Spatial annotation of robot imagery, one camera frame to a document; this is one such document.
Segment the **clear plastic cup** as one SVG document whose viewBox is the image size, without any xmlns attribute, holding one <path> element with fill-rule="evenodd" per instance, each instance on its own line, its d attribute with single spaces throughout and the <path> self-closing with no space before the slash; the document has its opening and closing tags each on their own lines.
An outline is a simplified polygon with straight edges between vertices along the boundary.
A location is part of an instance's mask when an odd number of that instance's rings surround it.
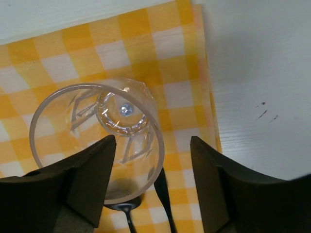
<svg viewBox="0 0 311 233">
<path fill-rule="evenodd" d="M 115 77 L 55 91 L 35 111 L 29 140 L 35 162 L 45 167 L 108 135 L 116 140 L 108 185 L 117 179 L 138 185 L 117 201 L 144 194 L 161 172 L 165 149 L 157 104 L 143 82 Z"/>
</svg>

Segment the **black knife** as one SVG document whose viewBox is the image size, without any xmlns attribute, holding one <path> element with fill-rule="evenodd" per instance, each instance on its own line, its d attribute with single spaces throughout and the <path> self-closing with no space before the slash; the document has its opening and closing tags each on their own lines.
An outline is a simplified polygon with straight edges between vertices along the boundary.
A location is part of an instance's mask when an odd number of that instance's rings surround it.
<svg viewBox="0 0 311 233">
<path fill-rule="evenodd" d="M 167 214 L 171 233 L 177 233 L 177 229 L 173 220 L 172 210 L 171 210 L 171 203 L 170 203 L 170 197 L 168 192 L 168 185 L 166 180 L 166 175 L 164 168 L 161 169 L 161 172 L 154 182 L 155 191 L 157 193 L 157 196 L 162 203 L 164 210 Z"/>
</svg>

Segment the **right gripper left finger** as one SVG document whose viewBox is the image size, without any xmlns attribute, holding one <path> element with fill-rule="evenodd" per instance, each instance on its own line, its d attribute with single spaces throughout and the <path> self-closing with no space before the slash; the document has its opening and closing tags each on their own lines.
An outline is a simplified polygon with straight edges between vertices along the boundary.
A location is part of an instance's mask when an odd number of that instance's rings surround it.
<svg viewBox="0 0 311 233">
<path fill-rule="evenodd" d="M 108 135 L 24 176 L 0 181 L 3 233 L 91 233 L 98 228 L 116 151 Z"/>
</svg>

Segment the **black spoon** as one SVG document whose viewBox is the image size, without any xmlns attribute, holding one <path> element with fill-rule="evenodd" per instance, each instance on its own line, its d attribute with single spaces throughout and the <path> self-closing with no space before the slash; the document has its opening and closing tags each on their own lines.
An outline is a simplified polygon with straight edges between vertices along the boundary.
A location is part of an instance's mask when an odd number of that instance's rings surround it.
<svg viewBox="0 0 311 233">
<path fill-rule="evenodd" d="M 131 179 L 117 179 L 108 185 L 104 206 L 116 211 L 122 211 L 126 215 L 128 227 L 131 233 L 136 233 L 137 230 L 133 224 L 131 211 L 139 207 L 142 203 L 142 196 L 137 196 L 133 199 L 120 202 L 117 199 L 122 199 L 135 192 L 138 185 Z"/>
</svg>

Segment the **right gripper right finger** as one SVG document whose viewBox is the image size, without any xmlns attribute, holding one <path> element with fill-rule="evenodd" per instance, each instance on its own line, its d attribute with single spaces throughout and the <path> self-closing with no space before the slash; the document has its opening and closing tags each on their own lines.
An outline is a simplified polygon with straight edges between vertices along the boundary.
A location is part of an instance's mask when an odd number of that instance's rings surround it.
<svg viewBox="0 0 311 233">
<path fill-rule="evenodd" d="M 282 180 L 247 168 L 201 138 L 190 141 L 192 168 L 204 231 L 308 233 L 311 177 Z"/>
</svg>

